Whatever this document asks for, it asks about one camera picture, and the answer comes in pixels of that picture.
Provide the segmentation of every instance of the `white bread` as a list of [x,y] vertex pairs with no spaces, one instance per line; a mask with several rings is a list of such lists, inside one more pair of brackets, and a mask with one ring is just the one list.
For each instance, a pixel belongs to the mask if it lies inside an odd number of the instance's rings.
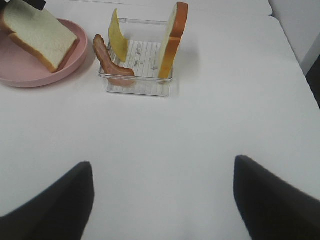
[[159,78],[167,78],[171,71],[180,40],[185,30],[188,4],[177,2],[166,25],[165,35],[158,53]]
[[46,9],[37,10],[22,0],[6,4],[0,12],[0,29],[52,73],[77,39]]

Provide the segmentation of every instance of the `yellow cheese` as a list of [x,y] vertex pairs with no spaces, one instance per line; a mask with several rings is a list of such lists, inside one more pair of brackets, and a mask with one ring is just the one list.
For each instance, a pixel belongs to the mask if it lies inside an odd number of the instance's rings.
[[120,31],[117,9],[113,11],[108,34],[110,45],[114,53],[121,62],[125,62],[128,51],[128,40],[122,35]]

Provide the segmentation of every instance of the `clear plastic box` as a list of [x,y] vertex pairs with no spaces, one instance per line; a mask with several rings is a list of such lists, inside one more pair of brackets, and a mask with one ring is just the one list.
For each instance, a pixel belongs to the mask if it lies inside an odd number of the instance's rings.
[[[166,31],[166,21],[118,18],[122,34],[128,39],[126,61],[121,62],[108,45],[111,60],[124,68],[133,69],[134,76],[106,74],[102,67],[99,76],[109,93],[168,96],[173,66],[168,78],[158,78],[158,52]],[[129,86],[113,85],[108,79],[134,81]]]

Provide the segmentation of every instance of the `table surface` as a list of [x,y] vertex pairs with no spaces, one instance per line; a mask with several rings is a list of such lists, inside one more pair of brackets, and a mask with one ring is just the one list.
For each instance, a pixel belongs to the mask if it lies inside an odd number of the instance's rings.
[[[114,8],[132,19],[170,14],[65,0],[47,8],[90,44],[107,35]],[[241,154],[320,199],[320,111],[276,19],[190,10],[169,97],[107,93],[99,66],[90,47],[64,80],[0,86],[0,215],[81,161],[95,186],[84,240],[250,239],[233,197]]]
[[[177,0],[69,0],[80,2],[116,3],[136,7],[156,7],[160,11],[172,9]],[[189,9],[208,13],[250,14],[271,16],[273,10],[268,0],[184,0]]]

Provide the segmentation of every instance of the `black object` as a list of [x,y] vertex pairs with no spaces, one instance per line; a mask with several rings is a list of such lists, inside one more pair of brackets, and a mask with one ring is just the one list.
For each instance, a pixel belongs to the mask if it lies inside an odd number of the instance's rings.
[[253,240],[320,240],[320,202],[247,156],[235,158],[233,193]]
[[94,203],[92,168],[81,162],[31,201],[0,218],[0,240],[80,240]]
[[[42,11],[46,5],[45,0],[23,0],[23,1],[40,11]],[[3,8],[6,4],[7,2],[5,0],[0,0],[0,9]]]
[[320,107],[320,56],[310,68],[309,72],[305,76],[313,96]]
[[38,10],[43,10],[46,5],[45,0],[23,0],[27,4],[30,4],[32,7],[38,9]]

